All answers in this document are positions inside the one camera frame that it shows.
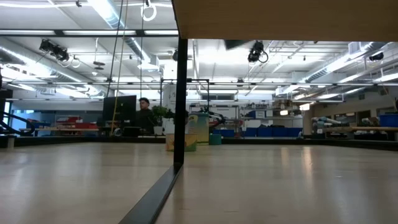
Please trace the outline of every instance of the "wooden table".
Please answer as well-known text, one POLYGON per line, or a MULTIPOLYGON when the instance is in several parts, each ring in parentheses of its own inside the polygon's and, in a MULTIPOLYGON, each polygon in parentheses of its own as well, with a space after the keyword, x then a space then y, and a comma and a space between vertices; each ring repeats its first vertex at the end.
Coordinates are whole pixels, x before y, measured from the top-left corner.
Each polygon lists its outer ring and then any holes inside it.
POLYGON ((354 139, 355 131, 385 131, 398 133, 398 128, 394 127, 334 127, 323 128, 324 133, 346 133, 347 138, 354 139))
MULTIPOLYGON (((29 131, 30 128, 20 128, 20 131, 29 131)), ((99 131, 98 128, 35 128, 34 136, 37 137, 39 131, 99 131)))

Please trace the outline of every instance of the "yellow container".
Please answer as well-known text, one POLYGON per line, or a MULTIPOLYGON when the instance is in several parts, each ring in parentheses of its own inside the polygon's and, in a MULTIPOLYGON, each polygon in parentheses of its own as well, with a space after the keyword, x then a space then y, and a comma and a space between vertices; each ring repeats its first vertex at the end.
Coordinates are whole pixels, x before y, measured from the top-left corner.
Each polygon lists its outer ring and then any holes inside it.
MULTIPOLYGON (((185 134, 185 152, 197 150, 197 135, 185 134)), ((166 151, 174 151, 174 134, 166 134, 166 151)))

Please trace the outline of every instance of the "overhead duct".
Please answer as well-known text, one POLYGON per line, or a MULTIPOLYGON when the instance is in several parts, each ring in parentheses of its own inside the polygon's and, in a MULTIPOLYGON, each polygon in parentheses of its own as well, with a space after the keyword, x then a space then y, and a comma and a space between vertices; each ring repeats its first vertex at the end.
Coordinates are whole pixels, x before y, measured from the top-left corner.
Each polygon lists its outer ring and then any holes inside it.
MULTIPOLYGON (((88 2, 91 4, 93 9, 105 20, 110 28, 127 29, 125 21, 120 18, 112 0, 88 0, 88 2)), ((156 66, 159 65, 157 57, 155 55, 148 54, 144 49, 142 49, 135 38, 125 37, 123 38, 123 40, 135 53, 135 55, 141 60, 141 63, 150 63, 156 66)))
MULTIPOLYGON (((299 81, 299 83, 310 83, 317 78, 323 77, 353 63, 355 59, 374 54, 387 44, 388 42, 351 42, 348 44, 349 49, 347 51, 326 61, 326 63, 321 67, 309 71, 306 76, 299 81)), ((280 94, 286 94, 298 87, 299 85, 280 87, 277 92, 280 94)))
MULTIPOLYGON (((11 42, 10 40, 0 37, 0 61, 2 58, 17 58, 17 60, 7 60, 2 62, 3 64, 11 64, 15 67, 19 65, 26 65, 29 67, 31 73, 37 75, 32 76, 42 80, 47 80, 48 82, 56 82, 57 80, 62 80, 66 82, 92 82, 89 78, 80 75, 72 70, 63 68, 56 62, 51 61, 39 55, 31 50, 21 47, 18 44, 11 42)), ((104 86, 97 86, 98 91, 106 91, 107 88, 104 86)))
MULTIPOLYGON (((394 64, 397 64, 397 63, 398 63, 398 58, 392 59, 392 60, 390 60, 388 62, 384 62, 384 63, 381 63, 379 65, 375 65, 374 67, 369 67, 367 70, 365 70, 363 72, 359 72, 359 73, 357 73, 355 75, 351 75, 351 76, 349 76, 347 78, 344 78, 344 79, 338 81, 338 83, 350 82, 350 81, 355 80, 355 79, 357 79, 359 77, 362 77, 364 75, 369 75, 370 73, 376 72, 376 71, 378 71, 378 70, 380 70, 382 68, 392 67, 394 64)), ((315 91, 311 91, 310 93, 307 93, 307 94, 304 94, 304 95, 296 96, 294 99, 295 100, 299 100, 299 99, 303 99, 303 98, 308 98, 308 97, 320 94, 322 92, 323 92, 323 90, 315 90, 315 91)))

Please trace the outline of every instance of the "rope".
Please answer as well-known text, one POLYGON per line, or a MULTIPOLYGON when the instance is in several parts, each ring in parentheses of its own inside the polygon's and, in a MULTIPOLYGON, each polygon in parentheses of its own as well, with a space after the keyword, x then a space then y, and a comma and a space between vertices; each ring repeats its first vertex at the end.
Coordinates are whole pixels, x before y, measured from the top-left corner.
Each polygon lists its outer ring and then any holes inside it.
MULTIPOLYGON (((127 27, 127 12, 128 12, 128 7, 129 7, 129 0, 127 0, 127 6, 126 6, 126 14, 124 16, 124 30, 123 30, 123 37, 122 40, 124 40, 124 36, 126 34, 126 27, 127 27)), ((114 118, 116 116, 116 106, 118 105, 118 96, 119 96, 119 82, 120 82, 120 73, 122 70, 122 58, 123 58, 123 49, 124 49, 124 41, 122 41, 122 52, 120 56, 120 62, 119 62, 119 74, 118 74, 118 84, 116 86, 116 96, 114 99, 114 108, 113 108, 113 118, 112 118, 112 127, 111 127, 111 134, 113 134, 113 127, 114 127, 114 118)))

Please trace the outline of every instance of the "fluorescent light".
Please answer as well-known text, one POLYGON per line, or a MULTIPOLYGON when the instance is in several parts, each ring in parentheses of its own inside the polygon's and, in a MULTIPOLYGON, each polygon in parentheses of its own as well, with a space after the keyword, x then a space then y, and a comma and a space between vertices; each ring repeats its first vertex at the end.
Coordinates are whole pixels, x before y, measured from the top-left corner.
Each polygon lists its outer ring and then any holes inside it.
POLYGON ((377 78, 377 79, 375 79, 373 81, 374 82, 386 82, 386 81, 389 81, 389 80, 394 80, 396 78, 398 78, 398 73, 395 73, 395 74, 392 74, 392 75, 384 75, 383 77, 377 78))
POLYGON ((178 35, 178 30, 145 30, 146 35, 178 35))
POLYGON ((53 30, 0 30, 0 35, 55 35, 53 30))
POLYGON ((300 95, 298 95, 298 96, 295 96, 294 99, 295 99, 295 100, 299 100, 299 99, 302 99, 302 98, 304 98, 304 97, 305 97, 305 94, 300 94, 300 95))
POLYGON ((347 78, 344 78, 344 79, 340 80, 338 83, 349 82, 349 81, 352 81, 352 80, 354 80, 354 79, 356 79, 358 77, 360 77, 360 75, 352 75, 350 77, 347 77, 347 78))
POLYGON ((287 110, 280 111, 280 115, 282 115, 282 116, 288 115, 288 113, 289 112, 287 110))
POLYGON ((338 96, 338 93, 325 94, 325 95, 319 96, 318 99, 329 99, 329 98, 332 98, 335 96, 338 96))
POLYGON ((24 84, 19 84, 19 85, 8 84, 8 85, 12 86, 12 87, 16 87, 16 88, 21 88, 21 89, 24 89, 24 90, 36 91, 34 88, 32 88, 30 86, 27 86, 27 85, 24 85, 24 84))
POLYGON ((65 35, 135 35, 134 30, 64 30, 65 35))
POLYGON ((362 87, 362 88, 356 88, 356 89, 354 89, 354 90, 347 91, 345 94, 352 94, 352 93, 355 93, 355 92, 357 92, 357 91, 359 91, 359 90, 363 90, 363 89, 364 89, 364 87, 362 87))
POLYGON ((302 110, 302 111, 306 111, 306 110, 309 110, 309 109, 310 109, 310 104, 309 103, 306 103, 304 105, 300 105, 300 110, 302 110))
POLYGON ((159 71, 159 66, 153 65, 153 64, 149 64, 149 63, 142 63, 142 64, 138 65, 137 67, 139 69, 143 69, 143 70, 157 70, 157 71, 159 71))

